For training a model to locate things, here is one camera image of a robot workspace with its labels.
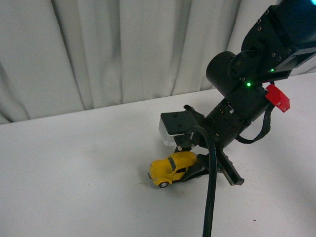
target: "white tabletop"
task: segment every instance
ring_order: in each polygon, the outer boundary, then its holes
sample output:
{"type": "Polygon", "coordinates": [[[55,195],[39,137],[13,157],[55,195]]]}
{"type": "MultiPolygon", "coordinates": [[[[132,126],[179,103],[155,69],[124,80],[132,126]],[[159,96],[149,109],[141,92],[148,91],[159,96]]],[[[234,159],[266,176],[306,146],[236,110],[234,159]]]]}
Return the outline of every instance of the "white tabletop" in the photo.
{"type": "MultiPolygon", "coordinates": [[[[276,85],[292,108],[273,111],[264,139],[226,147],[245,183],[218,174],[213,237],[316,236],[316,74],[276,85]]],[[[206,115],[222,98],[210,90],[1,125],[0,236],[201,236],[207,176],[159,189],[147,172],[174,150],[160,113],[189,104],[206,115]]]]}

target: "yellow toy car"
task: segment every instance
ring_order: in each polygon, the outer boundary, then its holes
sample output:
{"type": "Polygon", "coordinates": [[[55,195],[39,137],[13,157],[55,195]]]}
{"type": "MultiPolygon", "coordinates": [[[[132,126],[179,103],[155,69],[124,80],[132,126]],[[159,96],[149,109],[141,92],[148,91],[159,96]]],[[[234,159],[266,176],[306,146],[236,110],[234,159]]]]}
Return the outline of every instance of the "yellow toy car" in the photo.
{"type": "Polygon", "coordinates": [[[176,152],[166,159],[158,159],[150,165],[149,178],[160,188],[180,181],[182,176],[197,161],[197,155],[193,152],[176,152]]]}

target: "white curtain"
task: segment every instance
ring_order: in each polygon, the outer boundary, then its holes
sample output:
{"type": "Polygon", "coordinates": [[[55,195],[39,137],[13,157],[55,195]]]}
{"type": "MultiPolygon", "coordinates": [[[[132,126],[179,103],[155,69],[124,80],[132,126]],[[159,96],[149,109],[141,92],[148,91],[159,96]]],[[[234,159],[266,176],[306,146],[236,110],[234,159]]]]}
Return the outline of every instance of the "white curtain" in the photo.
{"type": "Polygon", "coordinates": [[[0,123],[210,89],[210,60],[278,2],[2,0],[0,123]]]}

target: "black cable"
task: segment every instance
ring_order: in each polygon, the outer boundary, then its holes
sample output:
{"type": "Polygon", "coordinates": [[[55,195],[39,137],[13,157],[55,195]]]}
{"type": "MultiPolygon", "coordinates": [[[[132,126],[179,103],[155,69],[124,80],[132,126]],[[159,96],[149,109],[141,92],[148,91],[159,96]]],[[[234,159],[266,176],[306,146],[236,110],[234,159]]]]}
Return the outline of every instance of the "black cable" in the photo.
{"type": "Polygon", "coordinates": [[[243,144],[251,144],[251,143],[254,143],[254,142],[260,140],[265,135],[267,135],[270,132],[270,129],[271,129],[271,126],[270,126],[270,124],[271,124],[271,112],[272,112],[274,107],[275,107],[274,104],[270,104],[267,107],[265,115],[263,117],[263,123],[262,123],[261,131],[253,140],[245,139],[245,138],[241,137],[240,135],[238,135],[236,140],[241,142],[241,143],[243,143],[243,144]]]}
{"type": "Polygon", "coordinates": [[[210,237],[212,232],[213,213],[215,204],[215,190],[216,190],[216,177],[217,177],[217,163],[216,163],[216,151],[214,142],[209,138],[206,130],[201,126],[192,127],[187,133],[189,135],[192,132],[200,133],[207,144],[209,155],[209,176],[208,176],[208,188],[206,196],[204,225],[202,237],[210,237]]]}

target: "toy car wheel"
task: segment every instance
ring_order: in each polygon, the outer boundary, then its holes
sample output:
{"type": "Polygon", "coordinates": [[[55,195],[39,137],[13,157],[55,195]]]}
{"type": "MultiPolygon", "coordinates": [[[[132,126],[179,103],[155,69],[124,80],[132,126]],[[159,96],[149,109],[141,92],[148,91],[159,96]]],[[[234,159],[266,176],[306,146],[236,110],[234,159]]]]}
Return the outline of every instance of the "toy car wheel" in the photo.
{"type": "Polygon", "coordinates": [[[163,188],[167,187],[168,185],[169,185],[168,182],[162,182],[161,184],[159,184],[159,187],[160,187],[161,189],[163,189],[163,188]]]}

